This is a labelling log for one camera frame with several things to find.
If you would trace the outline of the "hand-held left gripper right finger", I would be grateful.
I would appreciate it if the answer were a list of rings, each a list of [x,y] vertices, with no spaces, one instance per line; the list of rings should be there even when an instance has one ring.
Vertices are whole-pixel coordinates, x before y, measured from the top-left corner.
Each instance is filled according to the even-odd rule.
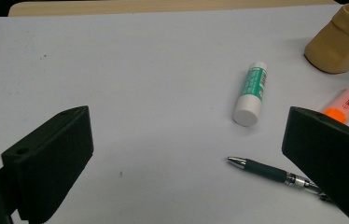
[[[349,216],[349,126],[292,106],[282,152]]]

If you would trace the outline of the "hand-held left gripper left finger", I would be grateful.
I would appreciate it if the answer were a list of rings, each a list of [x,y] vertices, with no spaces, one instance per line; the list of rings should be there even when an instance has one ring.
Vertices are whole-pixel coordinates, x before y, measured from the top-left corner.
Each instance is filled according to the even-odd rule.
[[[0,184],[11,212],[30,224],[48,221],[93,154],[90,110],[65,110],[2,153]]]

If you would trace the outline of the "black pen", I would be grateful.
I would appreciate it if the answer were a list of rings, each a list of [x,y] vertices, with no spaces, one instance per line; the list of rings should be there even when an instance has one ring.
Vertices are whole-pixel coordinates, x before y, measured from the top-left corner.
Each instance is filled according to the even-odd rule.
[[[323,192],[315,183],[306,177],[295,175],[283,169],[279,169],[264,163],[239,157],[228,157],[227,161],[239,169],[258,175],[271,181],[282,183],[294,188],[310,191],[317,195],[323,202],[334,203],[329,196]]]

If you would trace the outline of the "white and green glue stick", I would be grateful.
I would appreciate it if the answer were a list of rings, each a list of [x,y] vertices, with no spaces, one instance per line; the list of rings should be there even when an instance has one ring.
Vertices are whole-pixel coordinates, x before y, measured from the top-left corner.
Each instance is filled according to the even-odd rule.
[[[267,65],[254,62],[249,65],[244,85],[233,113],[236,123],[250,127],[258,122],[267,79]]]

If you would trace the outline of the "tan pen holder cup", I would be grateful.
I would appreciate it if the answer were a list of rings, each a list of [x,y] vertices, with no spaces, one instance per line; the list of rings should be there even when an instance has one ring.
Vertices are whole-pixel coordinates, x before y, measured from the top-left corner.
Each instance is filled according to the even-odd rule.
[[[306,45],[304,56],[314,67],[326,73],[349,71],[349,4],[343,5]]]

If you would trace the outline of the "white table mat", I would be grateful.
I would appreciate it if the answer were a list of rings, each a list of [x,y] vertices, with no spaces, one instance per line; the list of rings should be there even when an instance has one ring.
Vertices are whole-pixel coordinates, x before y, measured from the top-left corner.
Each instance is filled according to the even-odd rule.
[[[293,171],[288,110],[349,88],[305,45],[336,6],[0,18],[1,154],[87,105],[94,153],[49,224],[349,224],[313,194],[243,172]],[[249,65],[267,65],[258,122],[233,119]]]

